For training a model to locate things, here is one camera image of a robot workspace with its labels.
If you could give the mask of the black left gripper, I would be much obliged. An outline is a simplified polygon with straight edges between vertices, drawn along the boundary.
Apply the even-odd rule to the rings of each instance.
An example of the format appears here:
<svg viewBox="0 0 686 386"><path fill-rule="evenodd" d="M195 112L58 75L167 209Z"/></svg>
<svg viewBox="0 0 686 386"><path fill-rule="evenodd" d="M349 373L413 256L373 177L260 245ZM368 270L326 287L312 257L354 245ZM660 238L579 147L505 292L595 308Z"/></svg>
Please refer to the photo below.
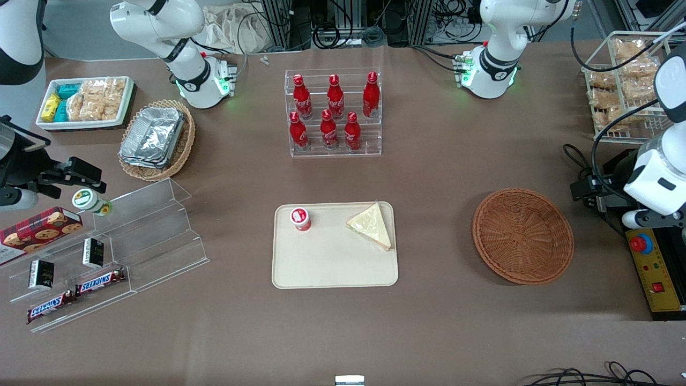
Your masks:
<svg viewBox="0 0 686 386"><path fill-rule="evenodd" d="M618 193L624 193L624 183L627 180L622 174L609 173L598 176L583 177L569 185L570 195L573 201L581 201L591 197L591 209L600 213L627 212L630 210L630 200L623 198L605 188L600 179Z"/></svg>

